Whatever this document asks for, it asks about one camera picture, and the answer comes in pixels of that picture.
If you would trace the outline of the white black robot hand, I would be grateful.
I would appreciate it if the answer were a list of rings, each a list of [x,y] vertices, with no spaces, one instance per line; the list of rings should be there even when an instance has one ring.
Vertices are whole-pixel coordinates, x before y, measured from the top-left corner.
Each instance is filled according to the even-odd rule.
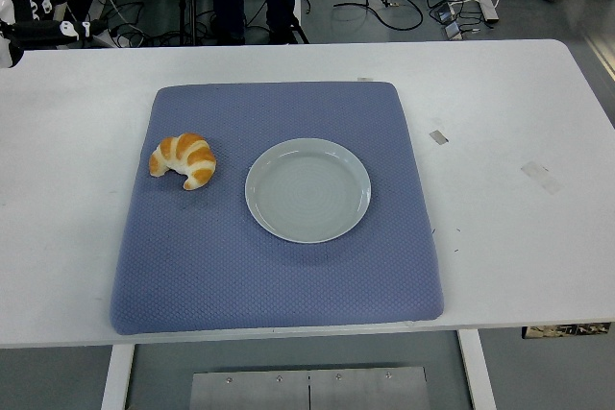
[[[54,8],[68,0],[1,0],[1,66],[16,66],[27,49],[92,40],[105,31],[101,19],[56,20]]]

